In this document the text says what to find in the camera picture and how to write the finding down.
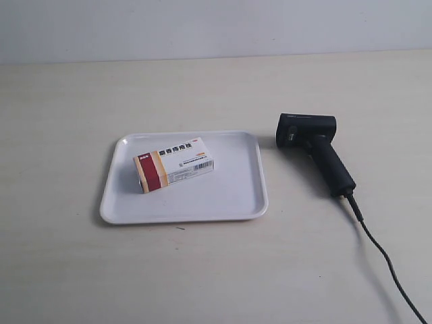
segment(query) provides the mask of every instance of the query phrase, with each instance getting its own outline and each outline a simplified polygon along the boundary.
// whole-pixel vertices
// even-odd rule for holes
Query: black cable
[[[354,211],[354,214],[357,217],[357,220],[360,222],[361,226],[363,227],[364,232],[366,233],[368,238],[371,239],[372,243],[378,248],[379,252],[381,252],[381,254],[384,256],[384,259],[387,261],[387,264],[388,264],[389,269],[390,269],[391,277],[393,278],[393,281],[396,284],[396,287],[398,287],[399,292],[401,293],[402,297],[404,297],[405,301],[408,303],[409,307],[412,309],[414,314],[418,317],[420,322],[422,324],[427,324],[426,320],[423,318],[423,316],[421,316],[420,312],[417,310],[417,308],[411,302],[411,299],[406,294],[404,288],[402,288],[402,285],[400,284],[398,277],[396,277],[396,273],[394,272],[392,261],[390,260],[389,255],[386,253],[386,251],[384,251],[382,246],[379,245],[379,243],[376,241],[376,239],[373,238],[372,234],[367,229],[367,227],[363,221],[362,213],[360,212],[360,209],[358,208],[358,205],[357,205],[356,200],[354,199],[354,196],[352,194],[348,194],[346,196],[346,198],[348,199],[348,202],[350,203],[352,210]]]

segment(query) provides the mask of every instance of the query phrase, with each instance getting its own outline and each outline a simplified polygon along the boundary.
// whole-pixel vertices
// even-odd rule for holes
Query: white wall
[[[0,63],[432,48],[431,0],[0,0]]]

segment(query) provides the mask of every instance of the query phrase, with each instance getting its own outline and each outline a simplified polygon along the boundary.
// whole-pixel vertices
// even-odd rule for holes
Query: table surface
[[[0,67],[0,322],[417,323],[280,113],[335,115],[366,224],[432,321],[432,51]],[[246,222],[115,227],[118,138],[247,130],[269,194]]]

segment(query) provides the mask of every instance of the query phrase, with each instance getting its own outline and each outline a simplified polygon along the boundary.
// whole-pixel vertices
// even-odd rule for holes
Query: barcode
[[[201,163],[201,164],[195,165],[195,166],[194,166],[194,171],[197,171],[197,170],[202,169],[202,168],[204,168],[204,167],[209,167],[209,166],[211,166],[212,164],[213,164],[213,161],[207,161],[207,162],[204,162],[204,163]]]

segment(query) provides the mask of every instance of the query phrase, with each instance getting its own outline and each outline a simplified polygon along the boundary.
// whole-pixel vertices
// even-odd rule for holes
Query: tray rim
[[[114,162],[114,158],[118,154],[119,146],[124,144],[124,140],[127,140],[129,138],[133,138],[133,137],[139,137],[139,136],[152,137],[152,136],[165,136],[165,135],[176,135],[176,134],[182,134],[182,135],[214,134],[214,135],[218,135],[218,134],[229,134],[229,133],[243,133],[243,134],[246,134],[246,135],[252,137],[254,140],[255,153],[256,153],[258,169],[259,169],[259,179],[261,182],[262,194],[263,194],[263,198],[264,198],[263,207],[259,211],[257,211],[256,213],[249,214],[248,216],[250,216],[250,217],[237,218],[237,219],[232,219],[232,218],[208,219],[208,220],[202,220],[202,219],[193,220],[193,219],[191,219],[191,220],[178,220],[178,221],[144,221],[144,222],[127,222],[127,223],[115,221],[112,218],[107,216],[107,212],[104,211],[104,208],[106,208],[105,207],[105,205],[106,205],[105,199],[107,196],[107,189],[111,185],[111,182],[113,181],[112,180],[113,172],[114,172],[113,162]],[[246,220],[256,219],[256,218],[264,215],[265,212],[267,211],[268,207],[269,207],[269,198],[267,196],[267,187],[265,185],[263,162],[261,161],[261,152],[259,149],[257,137],[254,134],[252,134],[246,130],[204,130],[204,131],[197,130],[197,131],[185,131],[185,132],[131,133],[131,134],[128,134],[128,135],[121,137],[115,144],[113,156],[111,158],[111,163],[109,166],[107,181],[105,182],[105,187],[103,189],[101,206],[99,207],[99,214],[100,214],[101,218],[103,219],[103,221],[105,221],[111,225],[134,225],[134,224],[143,224],[144,225],[144,224],[151,224],[151,223],[152,224],[155,224],[155,223],[156,224],[158,224],[158,223],[162,224],[162,223],[193,223],[193,222],[214,222],[214,221],[246,221]]]

